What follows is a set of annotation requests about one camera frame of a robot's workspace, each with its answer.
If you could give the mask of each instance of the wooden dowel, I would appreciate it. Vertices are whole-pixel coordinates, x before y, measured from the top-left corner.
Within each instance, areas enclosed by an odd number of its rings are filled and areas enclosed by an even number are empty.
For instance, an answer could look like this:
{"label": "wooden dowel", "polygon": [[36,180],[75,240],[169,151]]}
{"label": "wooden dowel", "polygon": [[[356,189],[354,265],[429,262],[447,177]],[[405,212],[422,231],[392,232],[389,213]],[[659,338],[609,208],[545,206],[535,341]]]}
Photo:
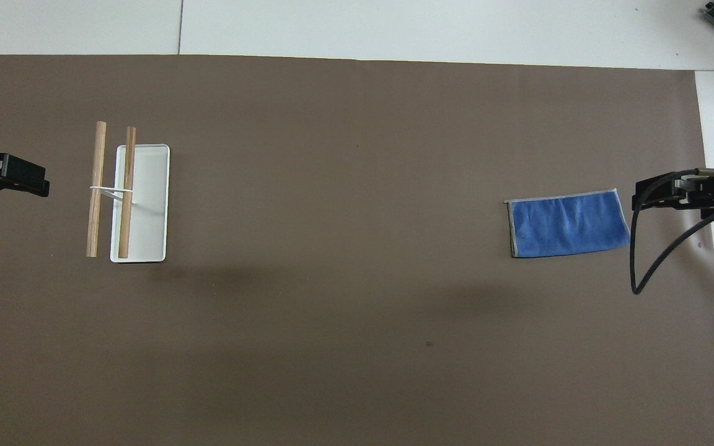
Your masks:
{"label": "wooden dowel", "polygon": [[[134,188],[134,146],[136,146],[136,127],[128,127],[125,133],[125,168],[123,189]],[[131,200],[132,192],[123,193],[123,208],[120,214],[120,243],[118,244],[117,257],[128,258],[128,237],[131,232]]]}
{"label": "wooden dowel", "polygon": [[[93,152],[93,181],[91,186],[101,186],[104,175],[104,147],[107,145],[107,124],[95,124]],[[87,257],[99,254],[99,218],[101,217],[101,190],[90,189],[90,215],[87,218]]]}

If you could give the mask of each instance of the microfiber cloth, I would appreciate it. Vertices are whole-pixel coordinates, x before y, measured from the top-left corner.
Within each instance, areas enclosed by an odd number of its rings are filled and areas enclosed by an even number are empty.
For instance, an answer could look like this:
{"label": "microfiber cloth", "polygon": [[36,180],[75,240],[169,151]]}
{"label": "microfiber cloth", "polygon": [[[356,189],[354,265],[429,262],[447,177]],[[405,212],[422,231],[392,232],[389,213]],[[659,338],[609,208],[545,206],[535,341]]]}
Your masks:
{"label": "microfiber cloth", "polygon": [[505,203],[513,257],[569,256],[630,243],[615,189]]}

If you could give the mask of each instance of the brown surface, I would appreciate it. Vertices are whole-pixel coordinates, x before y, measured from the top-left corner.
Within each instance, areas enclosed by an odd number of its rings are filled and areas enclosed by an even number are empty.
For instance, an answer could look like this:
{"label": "brown surface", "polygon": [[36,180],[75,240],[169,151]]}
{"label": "brown surface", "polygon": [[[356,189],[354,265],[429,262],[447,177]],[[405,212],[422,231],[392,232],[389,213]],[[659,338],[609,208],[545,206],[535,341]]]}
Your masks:
{"label": "brown surface", "polygon": [[[171,147],[163,263],[84,256],[97,120]],[[714,444],[709,234],[634,296],[502,203],[702,166],[691,72],[0,56],[0,152],[0,445]]]}

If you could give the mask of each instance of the blue cloth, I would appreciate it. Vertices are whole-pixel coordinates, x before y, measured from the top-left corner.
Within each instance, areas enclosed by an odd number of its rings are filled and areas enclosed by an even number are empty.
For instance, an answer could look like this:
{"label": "blue cloth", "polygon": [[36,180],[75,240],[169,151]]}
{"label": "blue cloth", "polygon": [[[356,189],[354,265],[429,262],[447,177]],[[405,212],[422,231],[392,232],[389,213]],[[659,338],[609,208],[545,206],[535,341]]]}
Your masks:
{"label": "blue cloth", "polygon": [[505,202],[513,257],[568,256],[630,243],[615,189]]}

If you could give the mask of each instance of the wooden rod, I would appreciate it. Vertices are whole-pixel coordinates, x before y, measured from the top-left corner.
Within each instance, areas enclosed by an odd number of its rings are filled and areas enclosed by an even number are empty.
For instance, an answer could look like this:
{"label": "wooden rod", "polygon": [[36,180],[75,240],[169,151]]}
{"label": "wooden rod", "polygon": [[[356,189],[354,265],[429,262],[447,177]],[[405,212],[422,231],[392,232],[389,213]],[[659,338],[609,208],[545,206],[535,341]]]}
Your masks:
{"label": "wooden rod", "polygon": [[[95,124],[93,152],[93,181],[91,186],[101,186],[104,175],[104,147],[107,145],[107,124]],[[99,218],[101,217],[101,190],[90,189],[90,215],[87,218],[87,257],[99,254]]]}
{"label": "wooden rod", "polygon": [[[128,127],[125,132],[125,169],[123,189],[134,188],[134,147],[136,146],[136,127]],[[120,243],[117,258],[128,259],[128,237],[131,232],[131,200],[132,192],[123,193],[123,208],[120,214]]]}

